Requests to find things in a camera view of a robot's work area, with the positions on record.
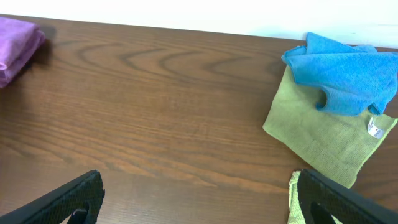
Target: blue towel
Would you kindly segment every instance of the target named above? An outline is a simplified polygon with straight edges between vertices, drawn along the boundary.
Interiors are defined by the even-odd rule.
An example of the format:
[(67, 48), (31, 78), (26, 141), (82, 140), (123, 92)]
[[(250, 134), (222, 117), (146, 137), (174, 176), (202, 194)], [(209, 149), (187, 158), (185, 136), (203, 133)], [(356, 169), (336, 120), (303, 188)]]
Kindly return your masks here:
[(397, 92), (398, 54), (370, 45), (351, 47), (309, 32), (307, 47), (286, 51), (282, 60), (296, 84), (326, 93), (316, 107), (327, 113), (359, 115), (368, 108), (380, 115)]

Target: purple towel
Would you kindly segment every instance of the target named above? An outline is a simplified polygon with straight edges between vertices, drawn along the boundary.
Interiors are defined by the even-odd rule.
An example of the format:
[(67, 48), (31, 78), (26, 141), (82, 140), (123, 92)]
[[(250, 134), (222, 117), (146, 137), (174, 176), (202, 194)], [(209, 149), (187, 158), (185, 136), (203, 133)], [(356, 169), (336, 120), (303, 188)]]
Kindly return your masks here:
[(0, 88), (5, 87), (44, 42), (37, 24), (0, 17)]

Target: white wall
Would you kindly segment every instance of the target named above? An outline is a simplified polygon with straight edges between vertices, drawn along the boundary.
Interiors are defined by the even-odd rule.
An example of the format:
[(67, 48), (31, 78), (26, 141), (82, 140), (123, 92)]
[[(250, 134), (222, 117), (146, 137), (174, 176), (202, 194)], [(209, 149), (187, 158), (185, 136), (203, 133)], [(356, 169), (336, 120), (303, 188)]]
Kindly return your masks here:
[(398, 0), (3, 0), (0, 13), (398, 48)]

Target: green cloth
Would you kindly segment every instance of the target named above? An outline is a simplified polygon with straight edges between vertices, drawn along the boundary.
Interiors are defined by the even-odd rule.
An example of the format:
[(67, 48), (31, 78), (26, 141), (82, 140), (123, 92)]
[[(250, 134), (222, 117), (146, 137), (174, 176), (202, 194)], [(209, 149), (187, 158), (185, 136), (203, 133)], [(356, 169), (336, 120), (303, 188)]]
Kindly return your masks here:
[(314, 169), (350, 188), (397, 120), (373, 116), (374, 124), (385, 130), (377, 139), (368, 133), (372, 117), (368, 110), (359, 116), (324, 113), (314, 107), (323, 97), (321, 90), (296, 85), (287, 67), (263, 128)]
[[(299, 194), (297, 192), (297, 182), (299, 181), (300, 171), (293, 172), (289, 181), (289, 218), (288, 224), (305, 224), (303, 213), (301, 212)], [(341, 224), (337, 218), (333, 217), (336, 224)]]

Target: wooden table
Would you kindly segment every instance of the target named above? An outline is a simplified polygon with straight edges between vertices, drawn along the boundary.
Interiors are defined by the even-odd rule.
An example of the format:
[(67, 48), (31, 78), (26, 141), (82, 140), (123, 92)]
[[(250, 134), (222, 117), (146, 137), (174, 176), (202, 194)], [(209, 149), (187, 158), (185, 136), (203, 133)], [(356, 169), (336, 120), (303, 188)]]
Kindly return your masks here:
[[(0, 91), (0, 215), (98, 169), (99, 223), (286, 223), (310, 166), (262, 124), (303, 42), (18, 18), (52, 46)], [(353, 188), (398, 212), (397, 134)]]

